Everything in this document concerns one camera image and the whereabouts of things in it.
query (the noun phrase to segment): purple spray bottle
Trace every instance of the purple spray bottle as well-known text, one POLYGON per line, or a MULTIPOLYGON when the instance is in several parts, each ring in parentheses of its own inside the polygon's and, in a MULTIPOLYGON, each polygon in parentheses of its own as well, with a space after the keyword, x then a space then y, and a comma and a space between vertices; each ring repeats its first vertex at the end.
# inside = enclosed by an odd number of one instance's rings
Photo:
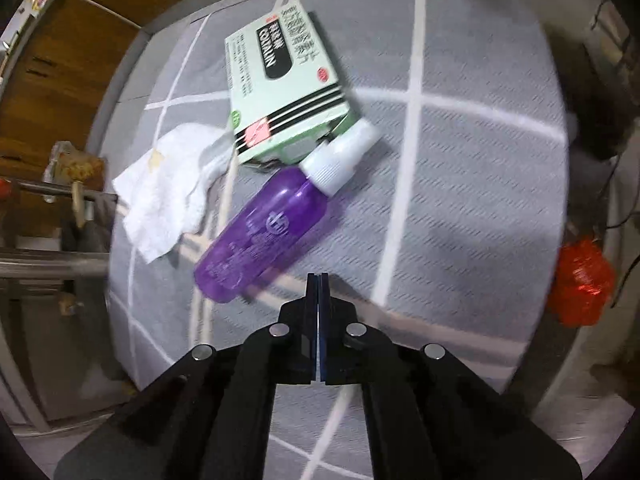
POLYGON ((205 296, 228 303, 324 216, 328 200, 380 138, 364 119, 283 168, 244 206, 194 268, 205 296))

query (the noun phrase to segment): drawer handle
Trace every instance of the drawer handle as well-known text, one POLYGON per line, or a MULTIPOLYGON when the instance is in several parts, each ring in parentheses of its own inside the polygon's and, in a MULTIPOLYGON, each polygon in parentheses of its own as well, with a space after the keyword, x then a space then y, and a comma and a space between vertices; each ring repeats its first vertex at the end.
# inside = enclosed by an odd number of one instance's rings
POLYGON ((51 61, 49 59, 44 59, 44 58, 38 57, 38 56, 33 56, 33 60, 37 61, 38 63, 44 63, 45 65, 48 65, 48 66, 55 66, 56 65, 53 61, 51 61))
POLYGON ((47 74, 43 74, 42 72, 38 72, 37 70, 31 70, 31 69, 27 70, 27 74, 33 74, 38 77, 49 77, 47 74))

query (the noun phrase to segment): white bottle cap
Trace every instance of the white bottle cap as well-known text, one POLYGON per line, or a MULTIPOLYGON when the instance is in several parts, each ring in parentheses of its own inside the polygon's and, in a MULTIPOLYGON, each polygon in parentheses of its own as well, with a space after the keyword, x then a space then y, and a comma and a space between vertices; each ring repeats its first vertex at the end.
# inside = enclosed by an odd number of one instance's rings
POLYGON ((360 119, 341 136, 309 153, 300 162, 300 170, 322 193, 333 196, 354 175, 356 164, 379 138, 373 124, 360 119))

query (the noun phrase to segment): green circle on box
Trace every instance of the green circle on box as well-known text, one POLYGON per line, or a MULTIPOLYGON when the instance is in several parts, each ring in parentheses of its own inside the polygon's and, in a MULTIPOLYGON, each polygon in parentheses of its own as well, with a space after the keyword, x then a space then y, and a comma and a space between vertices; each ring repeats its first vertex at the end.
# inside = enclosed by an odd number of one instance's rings
POLYGON ((234 110, 233 112, 231 112, 231 123, 233 124, 234 128, 240 126, 240 112, 238 110, 234 110))

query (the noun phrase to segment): metal pole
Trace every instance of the metal pole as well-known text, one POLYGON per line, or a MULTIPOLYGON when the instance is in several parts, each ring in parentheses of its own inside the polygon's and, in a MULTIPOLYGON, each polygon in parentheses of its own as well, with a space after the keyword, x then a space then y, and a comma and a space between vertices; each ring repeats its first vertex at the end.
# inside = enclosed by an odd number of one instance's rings
POLYGON ((27 249, 0 250, 0 278, 73 280, 106 278, 109 253, 65 253, 27 249))
MULTIPOLYGON (((56 195, 56 196, 68 196, 71 197, 71 186, 62 186, 60 184, 48 184, 47 182, 36 182, 35 180, 23 180, 21 178, 13 178, 2 176, 4 180, 13 182, 16 186, 24 191, 43 195, 56 195)), ((113 201, 118 199, 118 196, 113 193, 103 193, 101 191, 93 191, 91 189, 84 189, 84 199, 94 202, 100 197, 111 198, 113 201)))

